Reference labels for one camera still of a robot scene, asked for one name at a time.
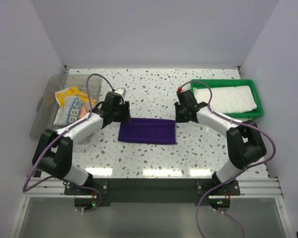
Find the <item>purple towel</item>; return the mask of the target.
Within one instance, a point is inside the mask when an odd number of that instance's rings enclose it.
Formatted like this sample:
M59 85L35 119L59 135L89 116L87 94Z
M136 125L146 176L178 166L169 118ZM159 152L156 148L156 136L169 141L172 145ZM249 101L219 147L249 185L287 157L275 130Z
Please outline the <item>purple towel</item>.
M130 122L121 123L118 141L139 144L175 145L175 120L131 118Z

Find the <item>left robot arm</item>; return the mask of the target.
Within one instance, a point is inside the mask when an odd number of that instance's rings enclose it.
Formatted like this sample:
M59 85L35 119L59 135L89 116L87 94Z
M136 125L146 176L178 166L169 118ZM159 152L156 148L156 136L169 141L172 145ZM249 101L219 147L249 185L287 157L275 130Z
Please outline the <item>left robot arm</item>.
M101 108L95 107L91 113L70 126L56 131L43 131L33 156L33 166L55 178L76 184L81 194L91 193L92 175L72 163L73 148L112 122L130 121L130 104L124 100L125 95L124 88L108 92Z

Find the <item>colourful patterned towel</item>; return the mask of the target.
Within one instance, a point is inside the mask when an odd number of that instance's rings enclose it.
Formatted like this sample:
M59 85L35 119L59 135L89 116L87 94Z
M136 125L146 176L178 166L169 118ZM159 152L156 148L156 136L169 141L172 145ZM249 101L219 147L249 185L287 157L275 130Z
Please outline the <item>colourful patterned towel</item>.
M78 96L69 96L64 105L58 109L53 125L67 126L86 116L90 110L89 99Z

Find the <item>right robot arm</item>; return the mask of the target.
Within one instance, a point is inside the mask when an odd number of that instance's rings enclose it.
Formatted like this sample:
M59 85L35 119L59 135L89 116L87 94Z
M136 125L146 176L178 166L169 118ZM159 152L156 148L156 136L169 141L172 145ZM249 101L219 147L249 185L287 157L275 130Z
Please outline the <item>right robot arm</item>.
M177 90L175 103L176 122L195 122L206 125L226 138L228 161L212 175L211 188L215 194L224 194L229 189L228 179L247 166L257 162L267 153L257 124L233 120L224 114L212 111L207 103L198 103L190 90Z

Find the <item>white towel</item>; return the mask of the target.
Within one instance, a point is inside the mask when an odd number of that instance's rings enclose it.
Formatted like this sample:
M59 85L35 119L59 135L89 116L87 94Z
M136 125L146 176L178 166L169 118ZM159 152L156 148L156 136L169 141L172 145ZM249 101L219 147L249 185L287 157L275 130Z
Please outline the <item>white towel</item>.
M249 86L212 88L210 106L219 113L245 113L257 109Z

